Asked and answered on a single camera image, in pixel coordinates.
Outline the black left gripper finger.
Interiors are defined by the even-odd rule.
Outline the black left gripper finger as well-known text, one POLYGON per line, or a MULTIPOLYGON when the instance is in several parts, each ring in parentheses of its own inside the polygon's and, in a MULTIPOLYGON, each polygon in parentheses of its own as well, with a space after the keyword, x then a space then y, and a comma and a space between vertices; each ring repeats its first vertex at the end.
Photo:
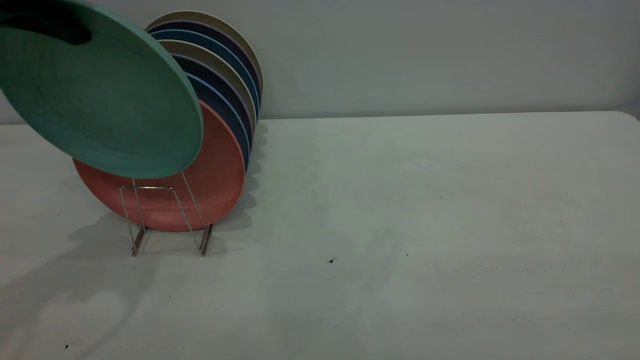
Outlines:
POLYGON ((89 29, 71 10, 2 10, 0 26, 45 35, 74 46, 93 39, 89 29))

